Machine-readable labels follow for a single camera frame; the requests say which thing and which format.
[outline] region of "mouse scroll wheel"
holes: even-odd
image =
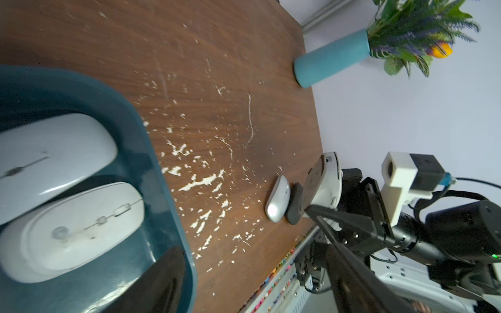
[[[114,211],[113,211],[113,215],[115,216],[119,216],[119,215],[122,215],[123,213],[127,212],[128,210],[130,210],[132,207],[130,206],[129,203],[127,204],[124,204],[118,208],[116,208]]]

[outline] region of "silver computer mouse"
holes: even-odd
[[[280,175],[266,202],[266,215],[275,223],[282,219],[291,199],[291,188],[284,175]]]

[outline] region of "teal plastic bin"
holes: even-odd
[[[0,132],[71,112],[98,120],[113,136],[118,156],[60,197],[125,181],[143,195],[145,205],[144,222],[135,233],[78,269],[31,284],[15,282],[0,270],[0,311],[100,312],[170,247],[179,246],[185,252],[186,273],[178,312],[191,312],[195,263],[155,152],[132,105],[112,88],[75,72],[0,66],[0,108]]]

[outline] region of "scratch mark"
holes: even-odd
[[[226,141],[224,141],[224,138],[219,138],[218,136],[215,136],[215,138],[219,139],[223,144],[225,144],[226,146],[228,146],[229,157],[233,161],[233,149],[231,148],[231,146]]]
[[[168,95],[167,95],[167,82],[165,80],[165,77],[163,75],[162,68],[160,67],[160,62],[158,61],[156,55],[153,55],[155,58],[155,62],[157,64],[157,70],[158,70],[158,76],[160,77],[160,81],[162,82],[162,89],[163,89],[163,96],[167,100]]]
[[[181,57],[184,59],[183,47],[181,46],[180,42],[177,42],[177,44],[179,45],[179,50],[181,51]]]
[[[248,245],[249,247],[251,246],[250,244],[248,244],[246,241],[244,241],[242,239],[242,236],[240,236],[240,234],[236,235],[235,237],[233,237],[232,241],[235,241],[235,239],[239,239],[241,240],[242,242],[244,242],[246,245]]]
[[[252,120],[251,120],[251,95],[249,95],[249,94],[247,94],[247,95],[249,96],[249,124],[250,124],[251,134],[250,134],[250,138],[247,141],[247,145],[245,146],[245,148],[247,148],[247,146],[251,142],[252,138],[254,137],[254,127],[252,127]]]

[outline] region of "metal pipe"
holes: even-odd
[[[318,10],[315,14],[313,14],[303,25],[301,28],[303,29],[303,34],[309,33],[313,30],[319,23],[328,18],[335,11],[342,8],[344,5],[348,4],[353,0],[332,0],[330,3],[325,5],[323,8]]]

